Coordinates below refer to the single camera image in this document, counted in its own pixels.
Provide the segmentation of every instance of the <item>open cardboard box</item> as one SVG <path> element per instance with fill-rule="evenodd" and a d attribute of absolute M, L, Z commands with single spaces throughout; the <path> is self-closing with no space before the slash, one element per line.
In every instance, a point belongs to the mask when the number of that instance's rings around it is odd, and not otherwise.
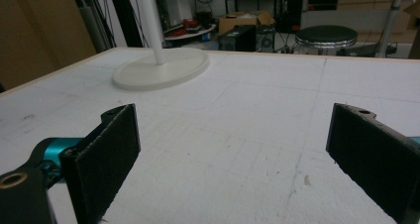
<path fill-rule="evenodd" d="M 96 54 L 74 0 L 0 0 L 0 15 L 6 90 Z"/>
<path fill-rule="evenodd" d="M 272 25 L 275 20 L 268 11 L 232 12 L 219 19 L 219 35 L 223 35 L 236 25 Z"/>
<path fill-rule="evenodd" d="M 404 12 L 413 17 L 420 18 L 420 1 L 412 4 L 410 7 L 404 9 Z M 420 28 L 417 29 L 417 35 L 411 47 L 408 58 L 420 58 Z"/>

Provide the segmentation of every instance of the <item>white round base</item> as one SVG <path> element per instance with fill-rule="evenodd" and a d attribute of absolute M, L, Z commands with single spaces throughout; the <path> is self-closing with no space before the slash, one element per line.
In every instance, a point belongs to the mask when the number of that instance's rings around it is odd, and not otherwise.
<path fill-rule="evenodd" d="M 157 65 L 155 55 L 131 60 L 114 72 L 114 83 L 123 89 L 149 91 L 186 82 L 206 70 L 208 54 L 198 49 L 163 50 L 166 63 Z"/>

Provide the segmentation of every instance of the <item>stool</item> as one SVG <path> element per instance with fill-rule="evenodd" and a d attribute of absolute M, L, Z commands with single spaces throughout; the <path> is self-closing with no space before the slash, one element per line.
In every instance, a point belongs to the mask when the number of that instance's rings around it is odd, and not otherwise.
<path fill-rule="evenodd" d="M 296 33 L 296 43 L 318 49 L 318 55 L 326 55 L 326 49 L 347 48 L 356 43 L 358 33 L 350 28 L 325 25 L 302 29 Z"/>

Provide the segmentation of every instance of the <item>round stool seat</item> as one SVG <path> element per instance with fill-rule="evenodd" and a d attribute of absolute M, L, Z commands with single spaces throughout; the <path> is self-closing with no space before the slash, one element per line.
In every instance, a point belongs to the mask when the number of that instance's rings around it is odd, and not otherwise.
<path fill-rule="evenodd" d="M 346 48 L 356 43 L 358 33 L 341 26 L 314 26 L 296 33 L 298 45 L 316 49 Z"/>

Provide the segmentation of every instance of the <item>table surface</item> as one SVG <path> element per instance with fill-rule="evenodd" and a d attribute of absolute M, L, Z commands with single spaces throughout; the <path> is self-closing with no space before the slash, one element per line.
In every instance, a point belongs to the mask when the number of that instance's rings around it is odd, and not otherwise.
<path fill-rule="evenodd" d="M 209 52 L 203 74 L 171 88 L 112 84 L 151 53 L 114 49 L 0 94 L 0 172 L 135 103 L 142 151 L 107 223 L 394 223 L 325 147 L 334 103 L 418 136 L 420 60 Z M 75 223 L 66 186 L 49 196 L 58 223 Z"/>

